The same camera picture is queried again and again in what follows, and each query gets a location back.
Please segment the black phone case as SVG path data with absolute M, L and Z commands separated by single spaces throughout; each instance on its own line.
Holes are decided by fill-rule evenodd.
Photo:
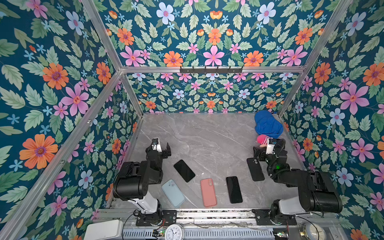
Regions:
M 265 180 L 261 164 L 257 159 L 248 158 L 247 164 L 251 174 L 251 178 L 254 182 L 261 182 Z

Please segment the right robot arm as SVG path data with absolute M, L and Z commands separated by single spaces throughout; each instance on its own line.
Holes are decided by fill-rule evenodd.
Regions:
M 308 213 L 340 213 L 343 203 L 338 191 L 331 181 L 329 173 L 311 172 L 291 168 L 287 163 L 288 152 L 284 139 L 273 139 L 266 135 L 257 137 L 258 147 L 254 147 L 254 156 L 247 160 L 253 181 L 265 179 L 261 162 L 267 164 L 267 174 L 275 183 L 288 188 L 297 188 L 298 196 L 275 200 L 267 217 L 271 223 L 294 224 L 295 216 Z

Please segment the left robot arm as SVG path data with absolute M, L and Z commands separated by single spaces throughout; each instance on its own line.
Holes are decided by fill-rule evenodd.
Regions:
M 125 162 L 113 183 L 113 196 L 133 204 L 138 210 L 138 219 L 152 225 L 163 220 L 159 200 L 149 192 L 149 185 L 158 185 L 163 180 L 163 160 L 172 155 L 169 144 L 163 150 L 158 138 L 152 139 L 146 148 L 146 159 Z

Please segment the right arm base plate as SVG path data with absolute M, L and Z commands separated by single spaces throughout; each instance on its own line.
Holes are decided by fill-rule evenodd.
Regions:
M 297 221 L 294 216 L 283 215 L 279 211 L 267 209 L 253 209 L 258 226 L 296 226 Z

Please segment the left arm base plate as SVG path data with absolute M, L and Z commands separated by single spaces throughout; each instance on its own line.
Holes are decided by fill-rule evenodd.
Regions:
M 153 214 L 139 214 L 136 221 L 137 227 L 167 227 L 175 224 L 178 211 L 161 210 Z

